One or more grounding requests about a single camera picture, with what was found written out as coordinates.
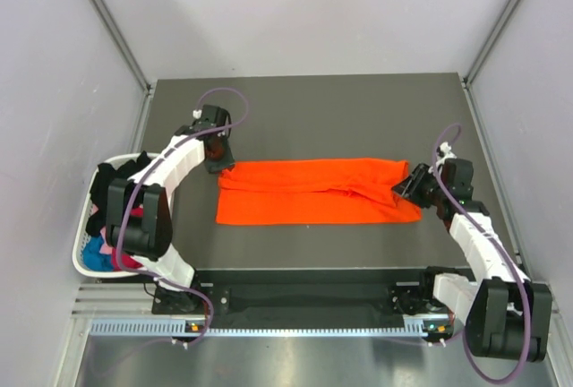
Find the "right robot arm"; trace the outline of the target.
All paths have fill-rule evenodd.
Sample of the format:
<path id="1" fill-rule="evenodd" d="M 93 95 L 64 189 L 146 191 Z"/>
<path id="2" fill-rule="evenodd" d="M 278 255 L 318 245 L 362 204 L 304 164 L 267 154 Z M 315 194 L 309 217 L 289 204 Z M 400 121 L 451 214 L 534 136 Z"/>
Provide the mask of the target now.
<path id="1" fill-rule="evenodd" d="M 471 161 L 450 157 L 437 169 L 420 163 L 393 192 L 419 208 L 435 208 L 473 273 L 431 266 L 420 278 L 420 305 L 447 307 L 464 325 L 474 357 L 528 362 L 545 359 L 552 313 L 549 288 L 531 281 L 511 260 L 485 205 L 473 198 Z"/>

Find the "orange t-shirt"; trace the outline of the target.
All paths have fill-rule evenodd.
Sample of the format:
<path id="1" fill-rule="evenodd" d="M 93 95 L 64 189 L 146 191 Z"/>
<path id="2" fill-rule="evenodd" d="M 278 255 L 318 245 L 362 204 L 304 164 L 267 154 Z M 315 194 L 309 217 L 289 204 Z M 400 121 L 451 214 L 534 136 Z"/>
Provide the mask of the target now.
<path id="1" fill-rule="evenodd" d="M 218 178 L 216 222 L 229 226 L 406 224 L 421 209 L 395 195 L 408 162 L 241 161 Z"/>

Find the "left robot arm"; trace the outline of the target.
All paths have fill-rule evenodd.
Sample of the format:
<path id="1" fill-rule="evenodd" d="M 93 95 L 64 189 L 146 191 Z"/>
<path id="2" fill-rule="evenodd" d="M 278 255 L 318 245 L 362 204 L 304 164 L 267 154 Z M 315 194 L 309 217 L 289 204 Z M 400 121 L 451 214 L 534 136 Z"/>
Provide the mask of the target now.
<path id="1" fill-rule="evenodd" d="M 195 269 L 173 245 L 170 202 L 198 166 L 210 174 L 234 167 L 230 125 L 231 116 L 222 107 L 195 110 L 192 123 L 180 127 L 147 167 L 108 187 L 106 240 L 118 257 L 127 255 L 140 265 L 130 268 L 121 261 L 122 271 L 155 282 L 154 314 L 191 314 L 206 304 Z"/>

